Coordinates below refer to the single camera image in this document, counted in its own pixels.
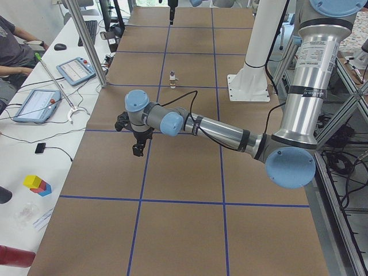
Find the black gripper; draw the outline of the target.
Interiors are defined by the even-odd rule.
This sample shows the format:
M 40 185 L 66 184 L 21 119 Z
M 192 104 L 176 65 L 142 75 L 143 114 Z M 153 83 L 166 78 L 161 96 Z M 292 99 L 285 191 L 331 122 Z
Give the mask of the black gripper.
M 147 140 L 152 139 L 153 130 L 152 129 L 147 129 L 144 132 L 134 131 L 133 135 L 136 139 L 136 144 L 134 144 L 132 146 L 133 154 L 134 154 L 134 156 L 137 156 L 137 157 L 143 157 L 146 142 L 147 142 Z

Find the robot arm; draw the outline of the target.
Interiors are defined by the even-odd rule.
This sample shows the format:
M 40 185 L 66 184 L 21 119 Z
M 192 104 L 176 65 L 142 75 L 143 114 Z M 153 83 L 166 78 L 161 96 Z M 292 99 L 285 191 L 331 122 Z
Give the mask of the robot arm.
M 304 1 L 300 9 L 298 35 L 301 46 L 294 79 L 285 103 L 281 126 L 272 135 L 254 134 L 197 115 L 183 108 L 169 108 L 150 101 L 143 90 L 125 96 L 125 112 L 115 127 L 129 129 L 136 138 L 132 150 L 142 156 L 154 130 L 176 136 L 180 131 L 203 136 L 215 143 L 250 154 L 266 166 L 268 177 L 277 185 L 296 189 L 314 177 L 312 156 L 317 147 L 313 135 L 339 45 L 351 34 L 357 12 L 364 1 Z

